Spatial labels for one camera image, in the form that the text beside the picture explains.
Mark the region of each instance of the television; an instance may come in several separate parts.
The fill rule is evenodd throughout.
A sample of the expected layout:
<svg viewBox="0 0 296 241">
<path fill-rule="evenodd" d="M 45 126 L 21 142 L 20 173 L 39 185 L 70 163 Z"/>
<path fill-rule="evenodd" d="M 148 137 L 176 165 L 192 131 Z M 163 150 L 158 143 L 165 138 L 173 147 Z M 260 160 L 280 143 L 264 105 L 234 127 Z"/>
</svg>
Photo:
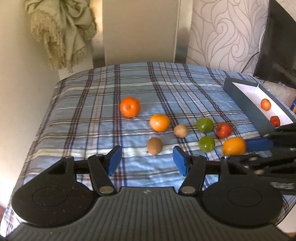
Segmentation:
<svg viewBox="0 0 296 241">
<path fill-rule="evenodd" d="M 266 31 L 254 76 L 296 88 L 296 22 L 276 1 L 269 1 Z"/>
</svg>

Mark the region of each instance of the box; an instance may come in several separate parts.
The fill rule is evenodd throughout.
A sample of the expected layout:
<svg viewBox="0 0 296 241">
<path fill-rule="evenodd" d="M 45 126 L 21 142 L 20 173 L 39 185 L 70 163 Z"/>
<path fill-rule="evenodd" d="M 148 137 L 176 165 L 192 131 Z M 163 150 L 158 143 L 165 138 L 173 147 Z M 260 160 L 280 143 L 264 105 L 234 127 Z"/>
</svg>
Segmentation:
<svg viewBox="0 0 296 241">
<path fill-rule="evenodd" d="M 296 123 L 293 114 L 261 84 L 227 77 L 223 89 L 241 108 L 261 136 L 274 132 L 274 127 L 269 121 L 274 115 L 279 117 L 281 126 Z M 262 99 L 271 102 L 269 111 L 261 108 Z"/>
</svg>

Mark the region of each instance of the swirl patterned wallpaper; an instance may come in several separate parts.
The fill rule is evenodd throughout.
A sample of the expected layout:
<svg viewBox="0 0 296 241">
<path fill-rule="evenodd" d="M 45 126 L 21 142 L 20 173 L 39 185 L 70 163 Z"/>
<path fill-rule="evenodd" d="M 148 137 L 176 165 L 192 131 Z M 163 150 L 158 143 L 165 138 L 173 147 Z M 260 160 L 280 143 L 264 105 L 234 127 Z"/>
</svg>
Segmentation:
<svg viewBox="0 0 296 241">
<path fill-rule="evenodd" d="M 277 1 L 295 17 L 296 0 Z M 187 63 L 241 72 L 259 51 L 268 4 L 269 0 L 194 0 Z M 253 74 L 258 57 L 244 73 Z"/>
</svg>

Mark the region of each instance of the green fruit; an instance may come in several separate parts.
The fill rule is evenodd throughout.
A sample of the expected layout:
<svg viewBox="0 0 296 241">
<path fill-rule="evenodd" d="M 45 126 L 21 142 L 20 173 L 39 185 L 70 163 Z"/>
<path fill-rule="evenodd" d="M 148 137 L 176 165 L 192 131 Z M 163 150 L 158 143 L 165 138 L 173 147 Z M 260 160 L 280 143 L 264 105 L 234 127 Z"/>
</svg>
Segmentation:
<svg viewBox="0 0 296 241">
<path fill-rule="evenodd" d="M 201 132 L 204 132 L 204 133 L 211 132 L 214 129 L 214 123 L 209 118 L 200 118 L 196 122 L 196 126 Z"/>
<path fill-rule="evenodd" d="M 214 138 L 208 136 L 202 137 L 198 142 L 198 146 L 203 152 L 210 152 L 215 148 L 215 140 Z"/>
</svg>

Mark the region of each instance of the tangerine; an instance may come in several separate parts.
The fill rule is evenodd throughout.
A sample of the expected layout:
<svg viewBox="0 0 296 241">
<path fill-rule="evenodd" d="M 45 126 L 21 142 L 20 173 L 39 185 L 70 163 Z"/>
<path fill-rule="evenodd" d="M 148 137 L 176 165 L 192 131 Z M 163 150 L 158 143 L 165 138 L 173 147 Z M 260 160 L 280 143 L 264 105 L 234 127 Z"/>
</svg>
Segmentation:
<svg viewBox="0 0 296 241">
<path fill-rule="evenodd" d="M 261 100 L 261 108 L 263 109 L 263 110 L 270 110 L 270 108 L 271 108 L 271 103 L 270 103 L 270 101 L 268 100 L 268 99 L 263 99 L 263 100 Z"/>
<path fill-rule="evenodd" d="M 119 106 L 119 110 L 124 117 L 133 118 L 140 112 L 141 105 L 140 101 L 134 97 L 124 98 Z"/>
<path fill-rule="evenodd" d="M 170 119 L 164 114 L 155 114 L 151 116 L 149 124 L 156 132 L 164 132 L 170 125 Z"/>
<path fill-rule="evenodd" d="M 222 152 L 225 155 L 243 155 L 247 150 L 247 145 L 241 137 L 233 137 L 224 142 Z"/>
</svg>

